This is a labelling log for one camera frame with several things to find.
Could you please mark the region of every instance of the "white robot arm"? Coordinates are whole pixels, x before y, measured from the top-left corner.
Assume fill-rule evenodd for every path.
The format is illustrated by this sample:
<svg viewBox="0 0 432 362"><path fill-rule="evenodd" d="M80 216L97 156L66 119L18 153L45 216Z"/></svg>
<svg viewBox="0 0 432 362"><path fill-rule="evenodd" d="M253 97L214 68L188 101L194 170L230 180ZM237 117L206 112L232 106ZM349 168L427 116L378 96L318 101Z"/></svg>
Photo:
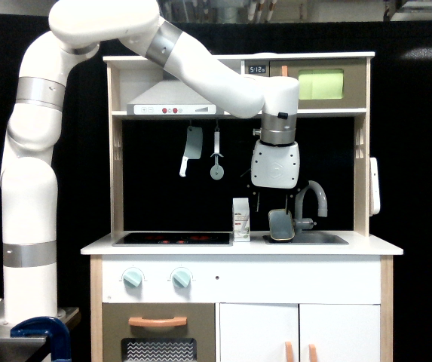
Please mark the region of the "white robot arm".
<svg viewBox="0 0 432 362"><path fill-rule="evenodd" d="M12 325L57 315L57 179L51 157L69 72L90 59L100 41L119 38L234 116L251 118L262 110L253 183L292 188L298 178L297 80L238 75L160 17L155 0L59 0L49 21L51 32L23 58L3 152L5 321Z"/></svg>

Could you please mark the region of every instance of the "small carton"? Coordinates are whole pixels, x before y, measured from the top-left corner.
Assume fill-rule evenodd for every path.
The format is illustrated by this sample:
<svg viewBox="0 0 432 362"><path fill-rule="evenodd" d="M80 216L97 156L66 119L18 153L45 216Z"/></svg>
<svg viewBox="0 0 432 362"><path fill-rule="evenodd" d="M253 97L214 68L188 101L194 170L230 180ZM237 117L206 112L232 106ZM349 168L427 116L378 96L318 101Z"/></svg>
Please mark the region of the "small carton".
<svg viewBox="0 0 432 362"><path fill-rule="evenodd" d="M249 199L232 199L232 228L234 241L250 241Z"/></svg>

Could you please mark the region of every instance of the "faucet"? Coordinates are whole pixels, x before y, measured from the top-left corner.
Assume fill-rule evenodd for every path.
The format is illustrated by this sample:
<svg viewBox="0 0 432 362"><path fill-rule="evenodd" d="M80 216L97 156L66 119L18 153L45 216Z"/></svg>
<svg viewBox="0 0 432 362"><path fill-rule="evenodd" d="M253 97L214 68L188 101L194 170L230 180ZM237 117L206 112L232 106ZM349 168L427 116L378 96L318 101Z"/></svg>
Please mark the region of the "faucet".
<svg viewBox="0 0 432 362"><path fill-rule="evenodd" d="M316 181L309 181L308 185L296 195L294 201L294 227L296 234L301 234L302 230L310 230L316 225L313 219L303 218L303 199L309 189L314 191L318 199L318 216L328 216L328 204L323 188Z"/></svg>

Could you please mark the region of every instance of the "sink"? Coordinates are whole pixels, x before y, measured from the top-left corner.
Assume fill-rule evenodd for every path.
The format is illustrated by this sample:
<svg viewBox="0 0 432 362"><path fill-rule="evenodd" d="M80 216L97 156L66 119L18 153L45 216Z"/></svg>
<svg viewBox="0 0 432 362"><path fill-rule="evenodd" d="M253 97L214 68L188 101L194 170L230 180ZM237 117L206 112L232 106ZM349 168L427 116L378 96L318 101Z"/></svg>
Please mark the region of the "sink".
<svg viewBox="0 0 432 362"><path fill-rule="evenodd" d="M319 232L303 232L290 241L275 241L269 235L265 235L264 239L268 245L348 245L339 236Z"/></svg>

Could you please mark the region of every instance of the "orange handle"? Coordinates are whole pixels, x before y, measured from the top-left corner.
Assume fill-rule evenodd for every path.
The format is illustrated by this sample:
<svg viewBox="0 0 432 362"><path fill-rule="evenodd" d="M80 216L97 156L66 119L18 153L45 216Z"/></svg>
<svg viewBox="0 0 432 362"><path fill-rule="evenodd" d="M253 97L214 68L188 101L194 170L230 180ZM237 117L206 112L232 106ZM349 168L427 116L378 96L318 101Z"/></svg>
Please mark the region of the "orange handle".
<svg viewBox="0 0 432 362"><path fill-rule="evenodd" d="M128 320L129 325L134 327L177 327L187 324L187 317L175 317L172 319L143 319L132 317Z"/></svg>
<svg viewBox="0 0 432 362"><path fill-rule="evenodd" d="M291 342L286 342L286 362L293 362L293 346Z"/></svg>
<svg viewBox="0 0 432 362"><path fill-rule="evenodd" d="M309 361L317 362L316 347L314 345L309 345Z"/></svg>

